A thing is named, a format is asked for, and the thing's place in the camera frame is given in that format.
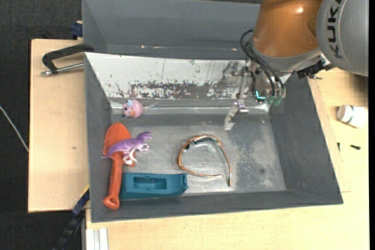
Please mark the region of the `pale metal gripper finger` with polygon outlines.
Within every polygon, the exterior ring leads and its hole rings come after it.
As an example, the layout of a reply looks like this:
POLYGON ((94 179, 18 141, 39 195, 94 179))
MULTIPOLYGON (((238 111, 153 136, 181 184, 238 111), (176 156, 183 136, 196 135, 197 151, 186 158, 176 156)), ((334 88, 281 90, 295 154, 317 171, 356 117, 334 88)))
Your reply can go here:
POLYGON ((230 131, 233 128, 235 125, 234 118, 237 114, 247 113, 249 113, 249 109, 245 106, 244 100, 238 99, 235 101, 224 119, 224 130, 230 131))
POLYGON ((238 80, 238 65, 239 62, 229 62, 229 64, 225 67, 221 79, 221 83, 223 85, 232 85, 238 80))

